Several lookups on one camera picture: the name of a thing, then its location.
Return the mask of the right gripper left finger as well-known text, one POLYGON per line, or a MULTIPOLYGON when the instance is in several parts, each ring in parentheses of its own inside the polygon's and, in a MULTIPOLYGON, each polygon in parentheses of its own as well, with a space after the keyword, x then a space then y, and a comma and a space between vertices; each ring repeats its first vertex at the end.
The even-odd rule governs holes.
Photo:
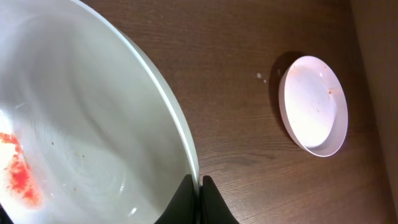
POLYGON ((195 191, 192 176, 186 175, 155 224, 194 224, 195 222, 195 191))

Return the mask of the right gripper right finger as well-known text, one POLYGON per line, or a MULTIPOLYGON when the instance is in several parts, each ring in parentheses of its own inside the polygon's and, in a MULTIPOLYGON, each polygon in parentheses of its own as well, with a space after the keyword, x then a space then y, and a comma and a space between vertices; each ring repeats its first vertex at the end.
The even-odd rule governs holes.
POLYGON ((209 175, 203 176, 200 203, 202 224, 239 224, 209 175))

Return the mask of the white plate top pinkish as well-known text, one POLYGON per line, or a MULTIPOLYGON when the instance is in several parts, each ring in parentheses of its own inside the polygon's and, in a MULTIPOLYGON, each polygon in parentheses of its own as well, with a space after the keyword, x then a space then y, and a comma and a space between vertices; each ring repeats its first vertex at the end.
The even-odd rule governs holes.
POLYGON ((318 157, 329 157, 343 145, 348 107, 334 71, 314 56, 295 60, 279 83, 283 124, 294 143, 318 157))

